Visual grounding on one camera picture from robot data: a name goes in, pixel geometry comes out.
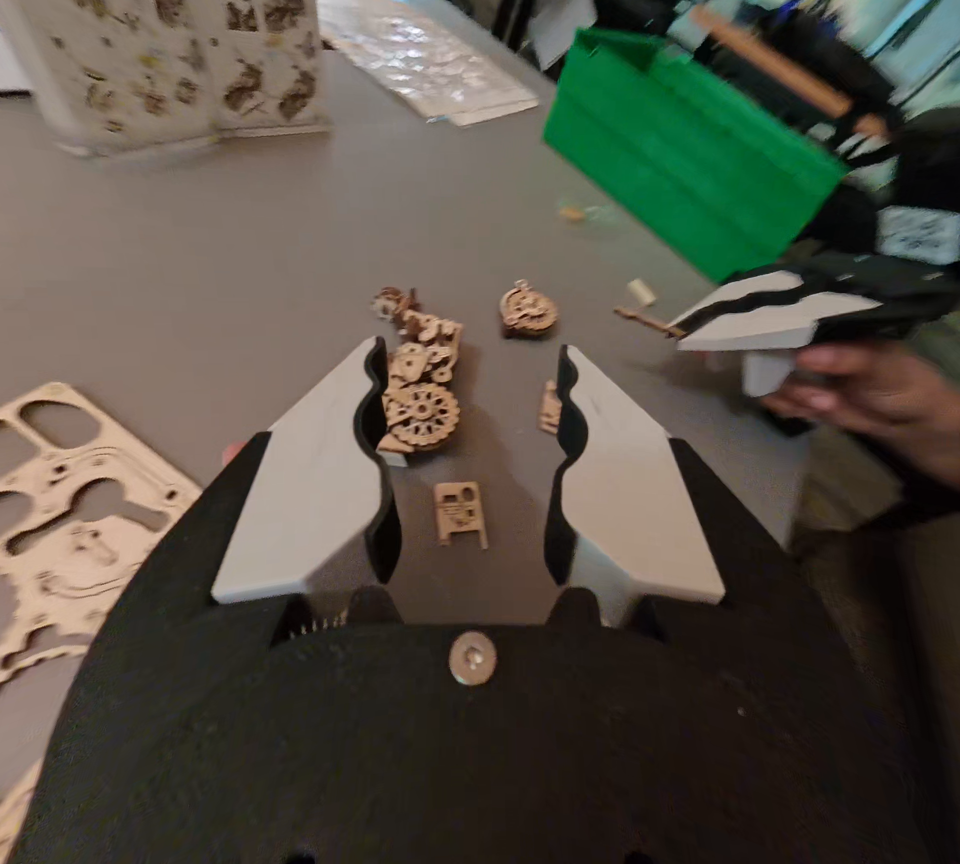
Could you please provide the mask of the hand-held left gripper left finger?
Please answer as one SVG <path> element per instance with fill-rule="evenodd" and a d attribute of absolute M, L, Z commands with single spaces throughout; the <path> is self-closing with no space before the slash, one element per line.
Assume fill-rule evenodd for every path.
<path fill-rule="evenodd" d="M 387 345 L 361 342 L 270 427 L 211 596 L 340 605 L 390 582 L 402 526 L 387 462 Z"/>

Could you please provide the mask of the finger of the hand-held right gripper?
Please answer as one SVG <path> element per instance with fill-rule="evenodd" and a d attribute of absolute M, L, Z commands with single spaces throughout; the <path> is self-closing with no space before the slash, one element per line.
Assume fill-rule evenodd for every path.
<path fill-rule="evenodd" d="M 810 345 L 820 323 L 878 308 L 877 301 L 799 301 L 764 306 L 709 320 L 678 341 L 678 350 L 741 356 L 745 395 L 765 397 L 780 389 L 796 366 L 797 351 Z"/>
<path fill-rule="evenodd" d="M 769 272 L 746 275 L 718 287 L 677 318 L 674 318 L 669 325 L 679 329 L 685 320 L 691 318 L 702 309 L 717 303 L 736 301 L 750 294 L 792 291 L 801 287 L 802 284 L 803 279 L 798 274 L 788 270 L 771 270 Z"/>

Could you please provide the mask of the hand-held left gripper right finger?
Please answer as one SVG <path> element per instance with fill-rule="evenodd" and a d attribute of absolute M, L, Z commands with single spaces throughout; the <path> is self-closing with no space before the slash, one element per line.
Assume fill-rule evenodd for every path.
<path fill-rule="evenodd" d="M 558 354 L 557 440 L 544 561 L 558 586 L 593 594 L 605 626 L 643 599 L 718 606 L 726 596 L 666 430 L 582 351 Z"/>

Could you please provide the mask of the long wooden lever part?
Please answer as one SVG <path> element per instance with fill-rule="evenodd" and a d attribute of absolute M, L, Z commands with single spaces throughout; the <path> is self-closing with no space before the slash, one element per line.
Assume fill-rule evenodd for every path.
<path fill-rule="evenodd" d="M 624 307 L 614 307 L 612 311 L 618 318 L 634 322 L 649 330 L 652 330 L 668 340 L 680 341 L 688 334 L 672 324 L 665 323 L 657 318 L 653 318 L 641 311 L 629 310 Z"/>

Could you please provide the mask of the wooden motorbike body assembly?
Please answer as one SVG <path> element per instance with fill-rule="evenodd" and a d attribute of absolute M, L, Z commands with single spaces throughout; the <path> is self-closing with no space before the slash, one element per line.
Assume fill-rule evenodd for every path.
<path fill-rule="evenodd" d="M 459 423 L 460 405 L 450 384 L 463 326 L 426 313 L 415 290 L 384 287 L 371 307 L 397 333 L 382 395 L 387 430 L 377 450 L 391 464 L 405 466 L 410 456 L 446 444 Z"/>

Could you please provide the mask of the grey desk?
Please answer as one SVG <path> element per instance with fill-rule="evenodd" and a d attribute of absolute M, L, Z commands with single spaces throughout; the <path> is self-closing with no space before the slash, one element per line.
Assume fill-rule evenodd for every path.
<path fill-rule="evenodd" d="M 417 623 L 534 623 L 557 593 L 544 521 L 561 454 L 537 428 L 559 347 L 579 347 L 687 441 L 786 544 L 807 445 L 740 394 L 735 375 L 676 355 L 614 315 L 628 283 L 672 318 L 709 283 L 543 142 L 550 86 L 506 70 L 540 107 L 458 128 L 428 123 L 341 54 L 321 54 L 332 130 L 233 140 L 167 162 L 58 150 L 31 102 L 2 102 L 2 401 L 80 390 L 207 485 L 221 452 L 274 423 L 357 344 L 390 327 L 384 286 L 463 324 L 461 420 L 437 455 L 393 473 L 403 551 L 390 593 Z M 561 199 L 621 223 L 581 229 Z M 526 279 L 553 331 L 506 339 L 498 303 Z M 476 482 L 476 534 L 440 546 L 433 487 Z"/>

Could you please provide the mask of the person's right hand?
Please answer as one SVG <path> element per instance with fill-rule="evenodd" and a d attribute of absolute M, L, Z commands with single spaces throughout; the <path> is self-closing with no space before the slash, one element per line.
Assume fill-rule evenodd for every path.
<path fill-rule="evenodd" d="M 822 343 L 762 397 L 771 412 L 870 438 L 939 484 L 959 488 L 959 393 L 899 342 Z"/>

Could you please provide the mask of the small slotted wooden piece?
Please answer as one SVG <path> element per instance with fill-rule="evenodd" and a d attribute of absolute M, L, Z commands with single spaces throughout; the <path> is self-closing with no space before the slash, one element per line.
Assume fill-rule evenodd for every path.
<path fill-rule="evenodd" d="M 476 534 L 481 549 L 489 548 L 478 483 L 437 484 L 433 487 L 433 500 L 440 546 L 450 546 L 457 534 Z"/>

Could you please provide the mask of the green plastic bin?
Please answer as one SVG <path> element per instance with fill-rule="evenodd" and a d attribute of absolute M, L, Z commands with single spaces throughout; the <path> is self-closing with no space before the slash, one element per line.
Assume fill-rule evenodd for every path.
<path fill-rule="evenodd" d="M 579 30 L 561 72 L 544 142 L 716 283 L 772 264 L 846 176 L 663 39 Z"/>

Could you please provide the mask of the wooden sheet with window cutout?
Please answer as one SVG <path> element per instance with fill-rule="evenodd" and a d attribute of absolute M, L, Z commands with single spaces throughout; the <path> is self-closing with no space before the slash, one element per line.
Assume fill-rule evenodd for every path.
<path fill-rule="evenodd" d="M 79 412 L 90 438 L 65 445 L 30 419 L 40 406 Z M 2 530 L 1 682 L 82 656 L 150 552 L 201 494 L 172 464 L 71 386 L 52 382 L 2 405 L 2 430 L 30 456 L 2 468 L 2 497 L 22 501 Z"/>

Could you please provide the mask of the clear bag of small parts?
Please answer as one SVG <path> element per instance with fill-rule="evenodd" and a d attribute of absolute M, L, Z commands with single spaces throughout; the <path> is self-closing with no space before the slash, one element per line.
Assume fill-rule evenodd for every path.
<path fill-rule="evenodd" d="M 612 205 L 583 204 L 565 198 L 557 203 L 557 216 L 570 226 L 581 229 L 616 228 L 621 223 L 619 211 Z"/>

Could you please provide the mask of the wooden wheel assembly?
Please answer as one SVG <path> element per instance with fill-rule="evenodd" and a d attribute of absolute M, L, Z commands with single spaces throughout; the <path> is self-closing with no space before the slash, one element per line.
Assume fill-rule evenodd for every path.
<path fill-rule="evenodd" d="M 556 326 L 559 310 L 552 298 L 520 279 L 498 303 L 501 334 L 506 339 L 539 339 Z"/>

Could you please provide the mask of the white plastic packaging bag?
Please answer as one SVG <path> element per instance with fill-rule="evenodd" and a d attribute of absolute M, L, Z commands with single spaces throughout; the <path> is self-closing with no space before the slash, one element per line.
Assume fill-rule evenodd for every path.
<path fill-rule="evenodd" d="M 539 97 L 404 0 L 316 0 L 322 40 L 429 123 L 469 127 Z"/>

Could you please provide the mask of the printed assembly instruction sheet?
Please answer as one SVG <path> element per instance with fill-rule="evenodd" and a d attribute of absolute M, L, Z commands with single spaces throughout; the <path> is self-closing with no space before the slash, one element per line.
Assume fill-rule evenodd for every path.
<path fill-rule="evenodd" d="M 78 156 L 329 127 L 316 0 L 2 0 L 2 30 Z"/>

